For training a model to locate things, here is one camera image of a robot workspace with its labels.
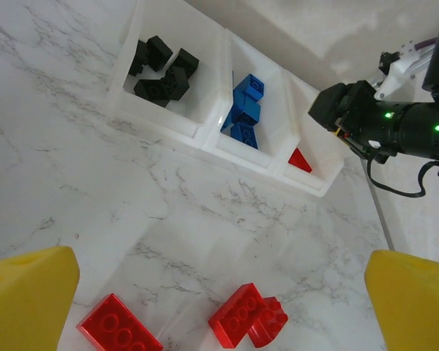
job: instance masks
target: red lego piece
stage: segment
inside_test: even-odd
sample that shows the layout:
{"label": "red lego piece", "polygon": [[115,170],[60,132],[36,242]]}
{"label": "red lego piece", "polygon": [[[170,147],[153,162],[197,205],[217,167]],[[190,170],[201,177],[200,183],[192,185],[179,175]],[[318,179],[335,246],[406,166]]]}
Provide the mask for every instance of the red lego piece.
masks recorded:
{"label": "red lego piece", "polygon": [[309,166],[309,164],[307,163],[306,159],[304,158],[304,156],[302,156],[302,153],[298,149],[296,149],[293,152],[293,155],[291,155],[291,158],[288,161],[288,163],[290,165],[293,165],[294,167],[297,167],[297,168],[300,168],[302,170],[305,170],[308,173],[312,172],[312,168]]}
{"label": "red lego piece", "polygon": [[247,332],[256,348],[274,341],[288,321],[277,298],[264,298],[264,301],[267,305],[265,311]]}
{"label": "red lego piece", "polygon": [[244,284],[208,321],[225,349],[234,349],[266,308],[253,283]]}
{"label": "red lego piece", "polygon": [[76,327],[98,351],[161,351],[162,345],[115,296],[104,298]]}

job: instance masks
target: white marble table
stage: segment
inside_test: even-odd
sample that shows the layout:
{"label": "white marble table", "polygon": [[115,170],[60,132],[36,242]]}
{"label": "white marble table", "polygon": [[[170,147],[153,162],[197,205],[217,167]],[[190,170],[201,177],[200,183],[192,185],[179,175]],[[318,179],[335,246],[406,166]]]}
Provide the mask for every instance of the white marble table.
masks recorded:
{"label": "white marble table", "polygon": [[359,160],[323,199],[291,196],[111,124],[132,4],[0,1],[0,257],[75,250],[59,349],[92,350],[75,325],[115,293],[165,350],[220,350],[206,321],[254,282],[290,317],[267,350],[383,350],[364,268],[386,242]]}

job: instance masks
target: black cable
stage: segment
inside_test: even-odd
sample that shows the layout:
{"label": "black cable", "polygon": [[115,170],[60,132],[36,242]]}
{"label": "black cable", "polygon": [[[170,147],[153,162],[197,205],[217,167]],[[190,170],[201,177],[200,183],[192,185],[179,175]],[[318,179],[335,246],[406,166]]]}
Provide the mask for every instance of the black cable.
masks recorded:
{"label": "black cable", "polygon": [[386,185],[383,185],[381,183],[378,183],[377,181],[372,179],[371,164],[372,164],[373,159],[374,159],[374,157],[367,161],[367,176],[369,177],[371,182],[374,184],[374,186],[376,186],[379,189],[386,190],[388,192],[393,192],[394,194],[397,194],[400,196],[411,197],[411,198],[425,196],[426,189],[424,188],[424,185],[423,185],[423,178],[426,175],[426,172],[428,170],[430,170],[434,166],[439,166],[439,161],[429,161],[423,167],[421,167],[421,169],[419,170],[419,173],[418,173],[418,184],[419,184],[419,187],[421,188],[420,192],[401,192],[399,190],[391,188],[390,186],[386,186]]}

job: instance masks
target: lego brick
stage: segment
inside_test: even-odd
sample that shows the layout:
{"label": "lego brick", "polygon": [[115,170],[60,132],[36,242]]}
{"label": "lego brick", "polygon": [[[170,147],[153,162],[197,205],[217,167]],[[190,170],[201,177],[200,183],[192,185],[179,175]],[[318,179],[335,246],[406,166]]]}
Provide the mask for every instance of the lego brick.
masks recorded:
{"label": "lego brick", "polygon": [[153,102],[156,105],[166,107],[169,103],[168,93],[161,80],[140,79],[133,88],[135,95],[142,99]]}
{"label": "lego brick", "polygon": [[308,173],[312,172],[312,168],[310,167],[309,163],[307,163],[303,154],[298,149],[296,149],[293,152],[293,155],[291,155],[291,158],[289,159],[288,163],[301,170],[305,170]]}
{"label": "lego brick", "polygon": [[241,90],[233,91],[232,119],[233,123],[256,125],[260,120],[260,105]]}
{"label": "lego brick", "polygon": [[221,126],[221,132],[228,128],[233,123],[233,111],[232,109],[229,111],[228,116],[225,119],[225,123]]}
{"label": "lego brick", "polygon": [[171,100],[180,100],[190,87],[185,70],[180,67],[171,66],[161,82]]}
{"label": "lego brick", "polygon": [[177,57],[171,64],[171,67],[180,67],[185,69],[187,78],[190,78],[197,70],[199,63],[200,61],[198,60],[198,58],[181,48],[181,50],[177,54]]}
{"label": "lego brick", "polygon": [[254,75],[248,75],[237,85],[236,89],[243,91],[257,102],[263,97],[265,84]]}
{"label": "lego brick", "polygon": [[264,298],[266,304],[257,321],[247,331],[256,348],[264,347],[275,340],[288,321],[288,315],[282,310],[277,298]]}
{"label": "lego brick", "polygon": [[137,50],[130,66],[129,75],[139,75],[143,71],[143,66],[148,64],[148,50],[146,43],[138,40]]}
{"label": "lego brick", "polygon": [[77,325],[99,351],[161,351],[162,345],[115,296],[104,298]]}
{"label": "lego brick", "polygon": [[236,123],[231,127],[231,137],[258,150],[254,127],[243,123]]}
{"label": "lego brick", "polygon": [[146,48],[148,49],[148,65],[155,72],[160,71],[173,54],[173,51],[158,36],[149,38]]}
{"label": "lego brick", "polygon": [[244,284],[232,294],[208,321],[225,349],[234,349],[261,316],[266,304],[253,283]]}

